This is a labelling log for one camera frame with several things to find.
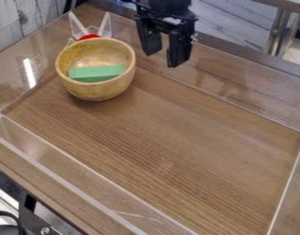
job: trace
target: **bowl rim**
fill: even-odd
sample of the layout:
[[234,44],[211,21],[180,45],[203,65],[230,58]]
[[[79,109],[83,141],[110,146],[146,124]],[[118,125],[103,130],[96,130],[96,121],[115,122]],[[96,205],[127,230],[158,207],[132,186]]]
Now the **bowl rim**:
[[[104,40],[104,41],[114,41],[115,43],[119,43],[122,44],[130,51],[131,55],[132,55],[132,62],[130,64],[130,66],[127,67],[126,71],[115,76],[112,79],[107,80],[107,81],[102,81],[102,82],[96,82],[96,83],[86,83],[86,82],[79,82],[74,79],[71,79],[68,76],[66,76],[66,74],[62,72],[60,68],[59,68],[59,61],[60,61],[60,58],[63,56],[63,54],[70,50],[72,49],[72,47],[78,46],[79,44],[84,44],[87,41],[94,41],[94,40]],[[135,50],[131,48],[131,46],[122,40],[119,39],[110,39],[110,38],[98,38],[98,39],[86,39],[86,40],[80,40],[80,41],[76,41],[72,45],[64,47],[64,49],[60,51],[58,57],[56,57],[56,61],[55,61],[55,69],[56,69],[56,72],[59,74],[59,76],[66,79],[68,82],[71,83],[75,83],[75,84],[80,84],[80,85],[92,85],[92,84],[107,84],[107,83],[111,83],[114,82],[115,80],[119,80],[126,74],[128,74],[131,72],[131,70],[134,69],[135,67],[135,63],[136,63],[136,55],[135,55]]]

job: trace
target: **robotic arm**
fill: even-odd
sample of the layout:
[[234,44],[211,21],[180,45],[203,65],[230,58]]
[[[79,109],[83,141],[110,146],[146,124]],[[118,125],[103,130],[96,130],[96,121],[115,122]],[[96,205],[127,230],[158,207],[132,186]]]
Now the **robotic arm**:
[[136,26],[144,53],[150,56],[162,50],[160,33],[168,34],[167,62],[168,67],[176,67],[190,59],[192,49],[198,17],[188,10],[191,0],[123,1],[136,5]]

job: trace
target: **red object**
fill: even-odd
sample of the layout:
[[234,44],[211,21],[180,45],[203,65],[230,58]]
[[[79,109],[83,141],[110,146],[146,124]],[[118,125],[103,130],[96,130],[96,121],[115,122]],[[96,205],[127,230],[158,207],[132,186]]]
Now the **red object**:
[[84,35],[79,40],[98,39],[98,38],[102,38],[102,36],[98,34],[88,34],[88,35]]

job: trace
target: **wooden bowl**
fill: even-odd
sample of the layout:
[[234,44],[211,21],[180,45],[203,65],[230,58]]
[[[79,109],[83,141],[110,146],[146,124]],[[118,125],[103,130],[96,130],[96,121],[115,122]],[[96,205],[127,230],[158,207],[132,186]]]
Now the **wooden bowl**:
[[[122,64],[126,72],[111,80],[98,83],[78,82],[68,78],[72,67]],[[74,43],[60,52],[56,71],[67,90],[80,99],[90,101],[108,100],[127,89],[135,76],[135,51],[118,39],[87,39]]]

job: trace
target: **green sponge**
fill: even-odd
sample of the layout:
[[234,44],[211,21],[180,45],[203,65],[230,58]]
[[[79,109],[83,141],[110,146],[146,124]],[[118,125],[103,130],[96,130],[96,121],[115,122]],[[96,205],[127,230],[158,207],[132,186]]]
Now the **green sponge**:
[[124,65],[104,65],[95,67],[71,68],[68,71],[68,77],[79,82],[98,83],[112,79],[124,71]]

